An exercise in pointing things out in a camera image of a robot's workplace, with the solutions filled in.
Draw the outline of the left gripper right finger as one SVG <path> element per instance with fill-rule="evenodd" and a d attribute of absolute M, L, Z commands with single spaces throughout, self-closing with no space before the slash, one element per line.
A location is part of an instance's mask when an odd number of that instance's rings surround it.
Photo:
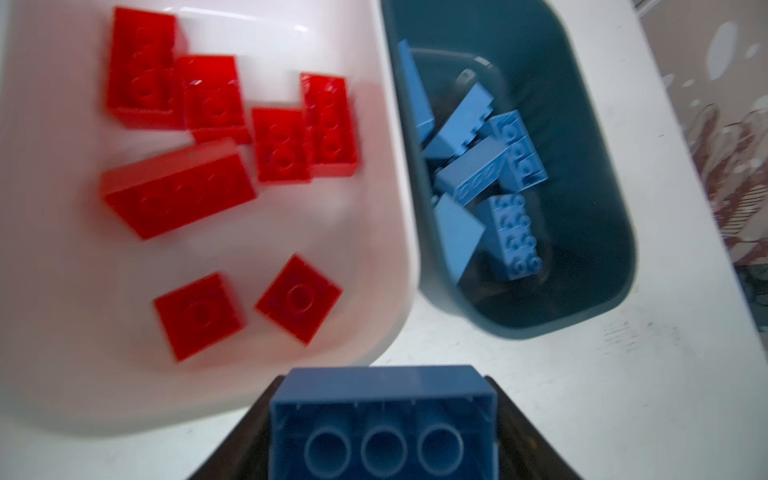
<path fill-rule="evenodd" d="M 498 398 L 497 436 L 501 480 L 579 480 L 581 476 L 533 426 L 490 376 Z"/>

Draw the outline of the red lego square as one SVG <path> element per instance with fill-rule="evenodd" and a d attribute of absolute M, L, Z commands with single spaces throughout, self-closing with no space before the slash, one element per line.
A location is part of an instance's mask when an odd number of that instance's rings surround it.
<path fill-rule="evenodd" d="M 309 72 L 302 72 L 299 79 L 311 175 L 353 176 L 359 155 L 346 80 Z"/>

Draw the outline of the red sloped lego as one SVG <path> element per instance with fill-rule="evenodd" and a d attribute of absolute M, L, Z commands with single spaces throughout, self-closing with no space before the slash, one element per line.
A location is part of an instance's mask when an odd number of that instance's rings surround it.
<path fill-rule="evenodd" d="M 177 363 L 246 326 L 246 316 L 229 278 L 215 272 L 153 300 L 153 307 Z"/>
<path fill-rule="evenodd" d="M 311 162 L 306 156 L 303 112 L 298 108 L 251 109 L 254 158 L 261 184 L 309 183 Z"/>

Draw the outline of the white plastic bin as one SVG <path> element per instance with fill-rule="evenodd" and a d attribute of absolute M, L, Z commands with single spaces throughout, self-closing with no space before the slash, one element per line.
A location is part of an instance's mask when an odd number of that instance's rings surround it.
<path fill-rule="evenodd" d="M 143 430 L 364 364 L 418 277 L 378 1 L 10 1 L 1 412 Z"/>

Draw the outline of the small blue lego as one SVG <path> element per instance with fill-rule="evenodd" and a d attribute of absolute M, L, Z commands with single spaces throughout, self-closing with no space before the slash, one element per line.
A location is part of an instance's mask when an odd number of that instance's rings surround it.
<path fill-rule="evenodd" d="M 465 273 L 485 225 L 450 195 L 443 194 L 434 205 L 438 234 L 449 276 L 457 284 Z"/>

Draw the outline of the blue long lego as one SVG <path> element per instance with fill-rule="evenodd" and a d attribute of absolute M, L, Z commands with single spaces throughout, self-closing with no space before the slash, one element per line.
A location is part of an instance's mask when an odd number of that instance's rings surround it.
<path fill-rule="evenodd" d="M 509 145 L 496 138 L 481 140 L 436 173 L 436 193 L 466 206 L 498 179 L 508 150 Z"/>
<path fill-rule="evenodd" d="M 474 208 L 475 217 L 485 226 L 481 247 L 489 255 L 498 281 L 526 278 L 542 269 L 525 205 L 520 194 L 501 194 L 488 197 Z"/>

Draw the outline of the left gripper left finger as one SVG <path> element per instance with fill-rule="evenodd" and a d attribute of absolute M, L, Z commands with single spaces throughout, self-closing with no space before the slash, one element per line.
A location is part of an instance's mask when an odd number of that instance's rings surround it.
<path fill-rule="evenodd" d="M 276 377 L 190 480 L 268 479 L 270 400 L 285 379 Z"/>

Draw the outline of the red lego long top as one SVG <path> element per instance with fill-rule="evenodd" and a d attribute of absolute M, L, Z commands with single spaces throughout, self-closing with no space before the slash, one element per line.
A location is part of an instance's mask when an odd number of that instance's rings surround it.
<path fill-rule="evenodd" d="M 116 7 L 106 86 L 106 109 L 129 129 L 183 130 L 175 61 L 187 39 L 171 14 Z"/>

